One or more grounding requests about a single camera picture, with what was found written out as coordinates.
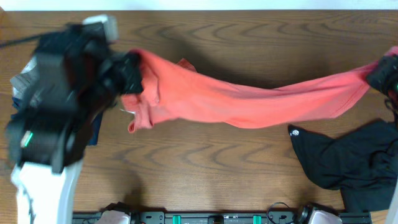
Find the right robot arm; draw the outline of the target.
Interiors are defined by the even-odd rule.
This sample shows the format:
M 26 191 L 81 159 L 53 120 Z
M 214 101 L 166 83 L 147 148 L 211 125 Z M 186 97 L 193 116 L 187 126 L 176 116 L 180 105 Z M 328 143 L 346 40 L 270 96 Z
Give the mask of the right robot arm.
M 383 56 L 376 68 L 366 76 L 366 81 L 370 87 L 387 97 L 384 104 L 392 111 L 394 124 L 397 126 L 397 54 Z M 385 224 L 395 223 L 397 223 L 397 185 L 385 220 Z

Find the red soccer t-shirt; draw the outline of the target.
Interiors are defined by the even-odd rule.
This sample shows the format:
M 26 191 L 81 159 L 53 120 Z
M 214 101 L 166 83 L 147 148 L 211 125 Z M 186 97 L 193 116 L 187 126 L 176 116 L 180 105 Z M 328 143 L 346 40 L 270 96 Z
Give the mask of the red soccer t-shirt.
M 134 114 L 127 127 L 130 133 L 175 119 L 256 129 L 336 118 L 369 90 L 365 77 L 377 66 L 373 62 L 269 90 L 202 75 L 184 58 L 173 63 L 146 50 L 138 54 L 144 90 L 121 97 L 124 109 Z

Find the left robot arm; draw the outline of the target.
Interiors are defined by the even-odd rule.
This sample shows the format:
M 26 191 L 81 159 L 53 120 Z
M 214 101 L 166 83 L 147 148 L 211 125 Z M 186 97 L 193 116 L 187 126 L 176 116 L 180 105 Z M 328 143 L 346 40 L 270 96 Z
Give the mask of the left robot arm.
M 85 148 L 97 115 L 143 91 L 140 56 L 117 53 L 110 22 L 37 36 L 36 80 L 6 127 L 19 223 L 71 223 Z

